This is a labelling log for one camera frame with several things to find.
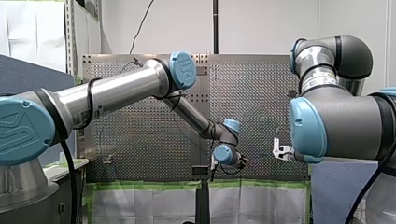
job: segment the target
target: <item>perforated metal panel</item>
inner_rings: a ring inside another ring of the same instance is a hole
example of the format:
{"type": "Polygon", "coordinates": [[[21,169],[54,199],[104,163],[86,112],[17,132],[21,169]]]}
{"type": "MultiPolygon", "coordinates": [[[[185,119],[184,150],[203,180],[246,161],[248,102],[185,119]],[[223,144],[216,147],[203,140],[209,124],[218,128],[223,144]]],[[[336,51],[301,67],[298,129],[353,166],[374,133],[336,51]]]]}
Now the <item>perforated metal panel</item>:
{"type": "MultiPolygon", "coordinates": [[[[84,78],[111,77],[122,70],[168,55],[86,55],[84,78]]],[[[307,168],[273,158],[276,129],[289,145],[288,91],[298,80],[289,73],[288,56],[193,55],[203,71],[187,94],[205,116],[241,122],[239,150],[250,159],[240,174],[218,178],[304,180],[307,168]]],[[[191,180],[191,166],[207,164],[210,142],[198,135],[161,101],[148,98],[100,118],[85,132],[85,157],[91,160],[90,181],[191,180]]]]}
{"type": "Polygon", "coordinates": [[[297,90],[298,79],[289,72],[289,57],[210,55],[209,61],[211,118],[241,122],[238,149],[250,162],[238,177],[304,179],[306,166],[272,154],[276,130],[281,145],[290,145],[288,93],[297,90]]]}
{"type": "MultiPolygon", "coordinates": [[[[122,70],[139,68],[130,63],[133,57],[86,55],[84,77],[112,77],[122,70]]],[[[135,57],[144,63],[148,58],[167,59],[168,55],[135,57]]],[[[194,105],[207,110],[208,103],[202,106],[202,97],[197,97],[202,91],[201,80],[207,78],[199,78],[189,94],[194,94],[191,97],[194,105]]],[[[191,166],[200,163],[196,146],[200,144],[198,135],[169,106],[153,97],[93,121],[85,135],[89,151],[86,157],[91,159],[90,181],[191,180],[191,166]]]]}

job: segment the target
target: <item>metal base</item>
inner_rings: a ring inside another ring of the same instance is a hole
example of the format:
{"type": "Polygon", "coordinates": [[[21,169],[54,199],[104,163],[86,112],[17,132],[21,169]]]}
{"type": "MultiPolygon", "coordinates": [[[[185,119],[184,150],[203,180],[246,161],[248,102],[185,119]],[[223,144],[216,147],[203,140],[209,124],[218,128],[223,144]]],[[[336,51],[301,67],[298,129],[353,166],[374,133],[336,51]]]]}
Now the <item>metal base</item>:
{"type": "Polygon", "coordinates": [[[0,211],[1,223],[59,223],[60,216],[55,197],[57,190],[58,185],[52,183],[48,187],[47,194],[2,208],[0,211]]]}

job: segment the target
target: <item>metal post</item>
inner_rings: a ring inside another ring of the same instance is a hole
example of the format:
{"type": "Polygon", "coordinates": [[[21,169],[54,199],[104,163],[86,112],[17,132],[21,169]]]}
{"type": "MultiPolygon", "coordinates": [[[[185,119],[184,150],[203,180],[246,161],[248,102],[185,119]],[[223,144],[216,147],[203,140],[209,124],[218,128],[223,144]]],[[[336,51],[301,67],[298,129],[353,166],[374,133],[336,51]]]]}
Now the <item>metal post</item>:
{"type": "Polygon", "coordinates": [[[213,52],[219,54],[219,0],[213,0],[213,37],[213,52]]]}

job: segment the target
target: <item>black cable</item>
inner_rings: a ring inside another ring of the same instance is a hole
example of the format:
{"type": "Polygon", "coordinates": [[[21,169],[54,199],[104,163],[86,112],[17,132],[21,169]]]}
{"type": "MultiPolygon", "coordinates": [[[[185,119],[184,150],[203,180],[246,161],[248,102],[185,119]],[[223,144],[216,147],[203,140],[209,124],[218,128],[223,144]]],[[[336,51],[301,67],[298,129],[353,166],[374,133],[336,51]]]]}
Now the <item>black cable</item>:
{"type": "Polygon", "coordinates": [[[136,41],[137,37],[140,34],[140,30],[142,29],[143,23],[145,22],[147,15],[149,14],[149,9],[151,8],[153,2],[154,0],[151,0],[151,2],[148,4],[148,8],[146,9],[145,16],[143,17],[143,20],[140,22],[139,29],[137,30],[137,33],[134,36],[134,40],[132,41],[132,46],[131,46],[131,50],[129,51],[129,54],[132,54],[132,51],[134,50],[134,42],[136,41]]]}
{"type": "MultiPolygon", "coordinates": [[[[373,94],[370,94],[370,95],[371,96],[379,96],[382,99],[386,100],[391,105],[393,113],[396,114],[396,104],[388,95],[386,95],[384,93],[380,93],[380,92],[376,92],[376,93],[373,93],[373,94]]],[[[364,197],[366,192],[374,184],[376,179],[379,177],[379,175],[382,173],[384,168],[387,166],[387,164],[388,164],[389,160],[392,158],[395,150],[396,150],[396,138],[393,140],[393,143],[392,143],[392,145],[389,148],[389,152],[388,152],[387,156],[379,163],[379,165],[376,168],[375,172],[370,177],[369,181],[367,181],[366,185],[363,187],[363,189],[359,193],[359,195],[356,198],[355,202],[352,204],[352,207],[350,208],[349,213],[348,213],[348,215],[346,217],[345,224],[349,224],[352,221],[353,215],[355,214],[356,209],[358,208],[359,204],[361,203],[361,199],[364,197]]]]}
{"type": "Polygon", "coordinates": [[[76,130],[81,130],[81,129],[85,129],[86,127],[88,127],[88,125],[90,125],[92,118],[93,118],[93,99],[92,99],[92,86],[93,83],[97,80],[100,80],[100,77],[96,77],[90,80],[90,82],[88,83],[88,87],[87,87],[87,99],[88,99],[88,108],[89,108],[89,115],[87,120],[78,128],[76,128],[76,130]]]}
{"type": "Polygon", "coordinates": [[[85,175],[86,175],[87,171],[85,168],[82,169],[81,172],[81,189],[79,191],[79,206],[78,206],[78,211],[77,211],[77,221],[78,223],[81,221],[82,219],[82,198],[83,198],[83,192],[84,192],[84,182],[85,182],[85,175]]]}
{"type": "Polygon", "coordinates": [[[74,168],[73,158],[69,150],[69,146],[65,141],[61,142],[62,150],[64,151],[64,155],[67,161],[67,167],[69,169],[70,174],[70,187],[72,191],[72,210],[71,210],[71,217],[70,223],[76,224],[76,217],[77,217],[77,180],[76,180],[76,171],[74,168]]]}
{"type": "MultiPolygon", "coordinates": [[[[133,52],[133,50],[134,50],[134,42],[136,41],[137,37],[138,37],[139,34],[140,34],[140,30],[142,29],[143,23],[144,23],[144,21],[145,21],[147,15],[148,15],[148,13],[149,13],[149,9],[151,8],[151,5],[152,5],[153,2],[154,2],[154,0],[151,0],[151,2],[148,4],[148,8],[147,8],[147,10],[146,10],[145,16],[143,17],[143,20],[140,22],[139,29],[137,30],[137,33],[136,33],[136,35],[134,36],[134,40],[132,41],[132,46],[131,46],[131,49],[129,50],[129,54],[132,54],[132,52],[133,52]]],[[[127,64],[125,64],[125,65],[122,67],[122,69],[121,69],[121,71],[120,71],[120,74],[123,73],[123,72],[125,71],[125,68],[126,68],[128,65],[130,65],[131,63],[133,63],[133,64],[135,64],[135,65],[137,65],[137,66],[139,66],[139,67],[143,67],[143,64],[140,63],[140,62],[136,59],[136,57],[134,57],[134,60],[133,60],[133,61],[128,62],[127,64]]],[[[106,126],[106,124],[107,124],[107,122],[108,122],[109,119],[110,119],[110,117],[108,117],[108,118],[105,120],[105,123],[103,124],[102,129],[101,129],[101,131],[99,132],[99,148],[100,148],[100,144],[101,144],[101,140],[102,140],[102,132],[103,132],[104,127],[106,126]]]]}
{"type": "Polygon", "coordinates": [[[228,172],[228,171],[225,171],[225,169],[224,169],[224,167],[222,166],[222,164],[220,164],[220,169],[221,169],[221,171],[224,172],[224,174],[226,174],[226,175],[237,175],[237,174],[239,174],[239,173],[243,170],[243,169],[237,169],[235,172],[230,173],[230,172],[228,172]]]}
{"type": "Polygon", "coordinates": [[[13,96],[14,93],[0,93],[0,96],[13,96]]]}

